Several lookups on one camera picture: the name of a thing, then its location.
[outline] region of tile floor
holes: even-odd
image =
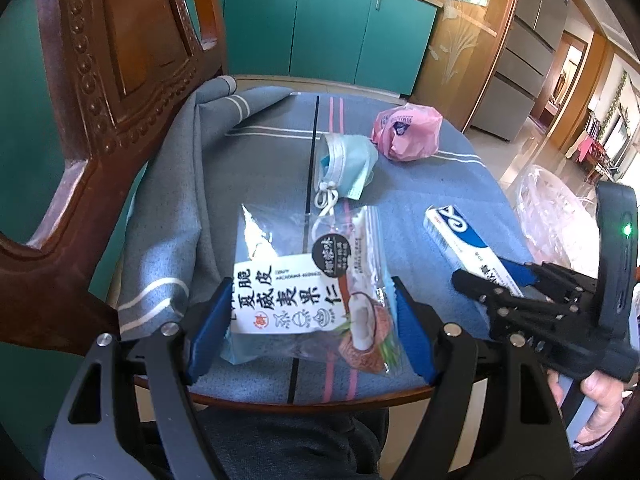
[[[333,82],[300,80],[295,78],[254,78],[238,77],[238,90],[257,86],[288,86],[300,92],[328,92],[335,94],[357,94],[387,101],[390,104],[404,104],[396,95],[370,89],[341,85]],[[560,176],[567,186],[580,197],[593,197],[593,186],[584,183],[584,172],[573,162],[567,160],[554,146],[546,142],[543,132],[536,124],[527,120],[513,142],[505,142],[497,137],[470,128],[466,136],[473,144],[476,153],[498,181],[507,197],[512,201],[518,184],[518,177],[531,164],[537,164]],[[471,403],[466,414],[465,428],[458,444],[451,469],[460,468],[470,461],[471,453],[478,436],[486,382],[474,386]],[[148,391],[137,388],[140,411],[143,420],[154,418]],[[380,473],[390,479],[398,468],[415,431],[422,420],[428,400],[391,408],[390,427],[386,446],[380,459]]]

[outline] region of chair backrest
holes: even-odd
[[[63,173],[30,240],[0,234],[0,341],[84,354],[118,330],[88,290],[132,183],[190,92],[226,66],[222,10],[195,0],[200,42],[185,0],[36,3]]]

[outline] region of human hand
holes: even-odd
[[[549,370],[546,378],[556,404],[560,406],[564,395],[559,384],[560,376],[558,372]],[[622,393],[625,385],[596,370],[582,382],[580,389],[585,396],[598,404],[576,439],[578,444],[588,446],[609,433],[618,422],[622,412]]]

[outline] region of stainless steel refrigerator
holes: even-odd
[[[471,125],[513,140],[540,95],[560,44],[569,0],[518,0],[494,77]]]

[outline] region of blue face mask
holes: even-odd
[[[329,212],[338,198],[359,200],[364,187],[373,179],[378,150],[368,137],[325,134],[320,140],[316,163],[315,204]]]

